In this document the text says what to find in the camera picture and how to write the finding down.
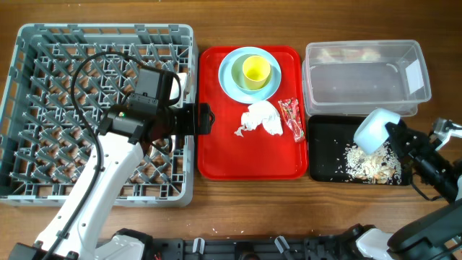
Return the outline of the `small light blue bowl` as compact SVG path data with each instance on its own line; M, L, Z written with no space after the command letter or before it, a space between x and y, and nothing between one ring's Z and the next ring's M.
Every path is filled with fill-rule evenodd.
M359 125L354 133L354 142L366 154L371 155L388 139L385 125L398 124L401 116L384 108L376 108Z

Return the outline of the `rice food leftovers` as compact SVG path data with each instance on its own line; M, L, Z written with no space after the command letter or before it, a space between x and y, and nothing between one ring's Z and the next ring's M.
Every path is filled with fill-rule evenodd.
M368 184L401 184L401 163L388 141L367 155L356 143L347 143L341 156L334 160L335 176L345 182L359 181Z

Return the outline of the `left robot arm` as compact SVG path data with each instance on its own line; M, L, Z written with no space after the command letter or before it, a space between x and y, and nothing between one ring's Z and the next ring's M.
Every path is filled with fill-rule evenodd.
M33 245L17 243L10 259L154 259L153 238L119 230L97 244L105 221L129 175L153 141L171 135L209 134L214 114L207 103L182 108L136 110L114 105L100 122L99 135L69 197Z

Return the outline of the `white plastic spoon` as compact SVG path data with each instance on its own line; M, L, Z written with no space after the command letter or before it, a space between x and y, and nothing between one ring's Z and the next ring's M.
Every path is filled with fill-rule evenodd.
M176 104L173 106L176 108L182 108L183 107L183 102L186 98L187 95L187 86L188 86L188 81L189 81L189 76L187 73L177 73L179 79L180 79L180 87L181 91L178 89L178 82L174 79L172 83L172 88L170 91L170 101L175 100L176 98L179 98Z

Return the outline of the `red snack wrapper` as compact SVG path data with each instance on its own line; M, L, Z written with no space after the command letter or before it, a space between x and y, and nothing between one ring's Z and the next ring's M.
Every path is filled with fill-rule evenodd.
M282 112L284 122L293 133L295 142L302 142L305 140L305 132L302 127L300 118L300 108L298 99L295 97L283 99L278 101L279 107Z

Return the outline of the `white napkin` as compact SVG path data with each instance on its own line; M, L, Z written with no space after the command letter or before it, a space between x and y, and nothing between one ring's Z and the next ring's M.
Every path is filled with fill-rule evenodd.
M240 126L234 134L243 137L244 131L256 130L259 126L262 126L272 136L283 134L281 116L278 110L266 100L248 106L248 111L242 114Z

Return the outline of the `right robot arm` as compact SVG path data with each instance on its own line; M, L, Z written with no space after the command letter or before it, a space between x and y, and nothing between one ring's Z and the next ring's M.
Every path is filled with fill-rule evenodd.
M453 259L460 243L446 243L461 235L461 163L451 163L439 150L451 137L461 136L461 126L437 119L429 134L415 131L399 118L369 115L354 134L354 142L372 151L389 142L406 169L431 185L447 205L405 225L393 234L373 227L353 229L349 244L358 259Z

